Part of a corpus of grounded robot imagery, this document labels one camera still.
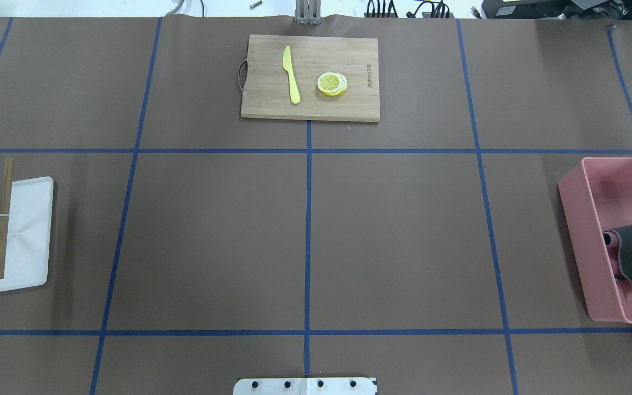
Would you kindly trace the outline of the yellow lemon slice toy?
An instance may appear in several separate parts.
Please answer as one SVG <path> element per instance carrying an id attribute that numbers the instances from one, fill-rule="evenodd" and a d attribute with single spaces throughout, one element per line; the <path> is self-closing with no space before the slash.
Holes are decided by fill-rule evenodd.
<path id="1" fill-rule="evenodd" d="M 348 90 L 347 78 L 338 72 L 325 72 L 318 77 L 317 88 L 327 97 L 338 97 Z"/>

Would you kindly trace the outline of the wooden cutting board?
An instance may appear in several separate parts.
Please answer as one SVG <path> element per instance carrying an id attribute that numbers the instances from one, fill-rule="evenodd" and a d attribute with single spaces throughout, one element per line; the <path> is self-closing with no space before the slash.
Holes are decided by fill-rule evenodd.
<path id="1" fill-rule="evenodd" d="M 284 48 L 291 46 L 301 102 L 291 104 Z M 252 119 L 373 122 L 380 119 L 379 42 L 376 38 L 249 37 L 241 115 Z M 317 88 L 325 72 L 338 72 L 348 90 L 327 97 Z"/>

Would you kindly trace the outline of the yellow plastic knife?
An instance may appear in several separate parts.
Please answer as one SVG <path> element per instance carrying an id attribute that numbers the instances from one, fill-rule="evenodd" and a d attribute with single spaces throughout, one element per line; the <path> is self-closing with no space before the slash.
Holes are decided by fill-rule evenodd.
<path id="1" fill-rule="evenodd" d="M 283 70 L 287 74 L 289 85 L 289 100 L 291 104 L 298 105 L 301 102 L 301 95 L 298 90 L 291 55 L 291 46 L 287 45 L 283 51 L 283 60 L 281 61 L 281 64 L 283 65 Z"/>

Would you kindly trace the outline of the pink plastic bin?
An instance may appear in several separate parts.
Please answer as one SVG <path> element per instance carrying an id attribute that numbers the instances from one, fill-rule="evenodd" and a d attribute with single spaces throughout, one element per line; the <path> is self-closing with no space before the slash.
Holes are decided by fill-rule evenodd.
<path id="1" fill-rule="evenodd" d="M 632 157 L 585 157 L 558 183 L 588 315 L 632 324 L 632 285 L 614 277 L 604 231 L 632 225 Z"/>

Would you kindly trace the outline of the white towel rack stand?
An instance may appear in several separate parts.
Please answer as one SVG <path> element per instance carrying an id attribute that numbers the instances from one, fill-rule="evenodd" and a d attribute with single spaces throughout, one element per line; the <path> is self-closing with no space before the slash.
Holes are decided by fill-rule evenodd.
<path id="1" fill-rule="evenodd" d="M 54 180 L 13 180 L 6 159 L 0 204 L 0 292 L 42 286 L 48 279 Z"/>

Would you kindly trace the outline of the aluminium frame post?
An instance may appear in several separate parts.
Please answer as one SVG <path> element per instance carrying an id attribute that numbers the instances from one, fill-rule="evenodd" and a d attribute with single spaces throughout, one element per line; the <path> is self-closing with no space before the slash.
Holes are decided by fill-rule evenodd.
<path id="1" fill-rule="evenodd" d="M 297 0 L 294 18 L 296 25 L 321 25 L 321 0 Z"/>

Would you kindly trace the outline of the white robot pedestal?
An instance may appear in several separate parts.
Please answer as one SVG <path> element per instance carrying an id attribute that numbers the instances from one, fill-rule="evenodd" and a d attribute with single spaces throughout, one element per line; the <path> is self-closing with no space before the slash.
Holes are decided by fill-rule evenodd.
<path id="1" fill-rule="evenodd" d="M 377 394 L 376 379 L 369 377 L 246 378 L 238 380 L 233 394 Z"/>

